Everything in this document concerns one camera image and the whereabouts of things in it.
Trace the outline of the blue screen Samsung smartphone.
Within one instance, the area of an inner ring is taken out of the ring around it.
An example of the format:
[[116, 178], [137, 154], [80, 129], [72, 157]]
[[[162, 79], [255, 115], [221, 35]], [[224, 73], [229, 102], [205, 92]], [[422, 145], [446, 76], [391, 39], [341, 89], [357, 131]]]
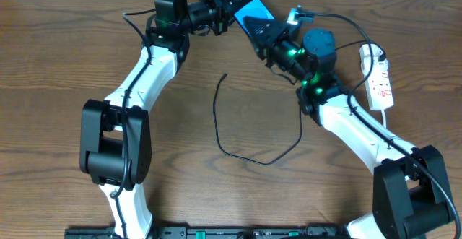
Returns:
[[249, 40], [252, 40], [251, 33], [245, 26], [245, 17], [275, 20], [273, 14], [267, 9], [267, 7], [263, 4], [261, 0], [252, 0], [252, 2], [246, 4], [235, 14], [235, 19], [237, 20], [237, 23], [239, 24], [239, 26], [241, 26], [245, 34], [248, 36]]

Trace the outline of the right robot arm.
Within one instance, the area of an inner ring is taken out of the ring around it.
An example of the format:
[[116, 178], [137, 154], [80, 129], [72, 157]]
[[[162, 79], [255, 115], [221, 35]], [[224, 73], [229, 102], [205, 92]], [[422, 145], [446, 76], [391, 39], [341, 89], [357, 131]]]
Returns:
[[335, 72], [334, 36], [308, 31], [296, 43], [296, 21], [243, 18], [257, 56], [300, 81], [302, 113], [335, 134], [373, 176], [372, 211], [345, 224], [345, 238], [423, 238], [453, 223], [461, 226], [445, 162], [432, 147], [415, 147], [369, 115]]

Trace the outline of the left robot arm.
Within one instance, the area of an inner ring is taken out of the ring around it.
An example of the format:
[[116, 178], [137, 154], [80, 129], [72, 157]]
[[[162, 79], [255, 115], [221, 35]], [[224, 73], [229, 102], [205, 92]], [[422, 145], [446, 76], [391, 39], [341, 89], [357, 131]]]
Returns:
[[143, 182], [152, 160], [149, 112], [179, 72], [190, 35], [221, 35], [252, 0], [154, 0], [139, 60], [104, 100], [82, 109], [79, 167], [100, 187], [115, 219], [112, 228], [67, 230], [66, 238], [148, 238], [153, 216]]

